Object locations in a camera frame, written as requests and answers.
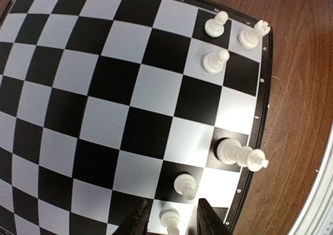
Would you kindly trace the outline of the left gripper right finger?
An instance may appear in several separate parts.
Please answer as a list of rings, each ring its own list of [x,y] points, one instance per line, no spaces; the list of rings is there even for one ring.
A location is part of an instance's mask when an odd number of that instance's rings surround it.
[[[205,198],[198,200],[197,208],[197,234],[202,235],[231,235],[232,233],[223,224],[223,221],[213,210]]]

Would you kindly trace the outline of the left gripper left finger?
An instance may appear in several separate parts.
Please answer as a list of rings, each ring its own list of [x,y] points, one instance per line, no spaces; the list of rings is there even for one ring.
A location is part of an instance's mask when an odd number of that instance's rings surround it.
[[[140,198],[117,228],[117,234],[146,234],[149,222],[148,202]]]

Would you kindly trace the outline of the white queen piece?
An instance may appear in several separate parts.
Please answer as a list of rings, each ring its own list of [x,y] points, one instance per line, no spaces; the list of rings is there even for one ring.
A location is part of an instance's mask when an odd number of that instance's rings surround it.
[[[179,235],[180,215],[174,208],[162,209],[159,214],[160,222],[166,228],[168,235]]]

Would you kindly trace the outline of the white pawn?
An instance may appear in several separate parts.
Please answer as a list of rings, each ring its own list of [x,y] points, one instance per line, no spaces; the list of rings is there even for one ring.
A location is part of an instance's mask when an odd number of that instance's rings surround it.
[[[220,37],[224,33],[224,25],[228,20],[228,13],[219,11],[214,18],[206,21],[204,25],[205,32],[214,38]]]
[[[209,53],[203,59],[203,68],[210,74],[220,73],[229,58],[229,51],[226,49],[222,49],[218,53]]]
[[[189,201],[196,196],[196,185],[194,177],[187,173],[178,175],[174,181],[175,191]]]

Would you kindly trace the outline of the white king piece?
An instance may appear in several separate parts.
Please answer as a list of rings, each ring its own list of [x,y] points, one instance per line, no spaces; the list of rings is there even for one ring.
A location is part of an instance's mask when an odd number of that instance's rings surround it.
[[[232,138],[224,139],[219,143],[216,155],[224,164],[237,164],[240,167],[247,167],[252,172],[267,168],[269,164],[263,150],[242,146],[238,140]]]

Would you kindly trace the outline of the black white chess board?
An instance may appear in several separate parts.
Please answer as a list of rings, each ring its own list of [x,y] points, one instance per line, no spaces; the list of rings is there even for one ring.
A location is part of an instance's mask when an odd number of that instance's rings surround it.
[[[224,33],[204,25],[228,13]],[[273,36],[239,42],[256,20],[203,0],[11,0],[1,17],[1,234],[112,234],[139,198],[196,229],[197,199],[230,230],[252,173],[216,157],[224,138],[257,148]],[[209,53],[229,51],[220,73]],[[188,173],[196,199],[173,185]]]

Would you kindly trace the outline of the white chess piece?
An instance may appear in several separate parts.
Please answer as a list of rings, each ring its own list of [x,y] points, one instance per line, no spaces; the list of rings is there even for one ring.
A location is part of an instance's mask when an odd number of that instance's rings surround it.
[[[239,35],[241,45],[246,49],[254,49],[258,46],[259,38],[267,35],[271,30],[268,22],[258,21],[253,30],[242,30]]]

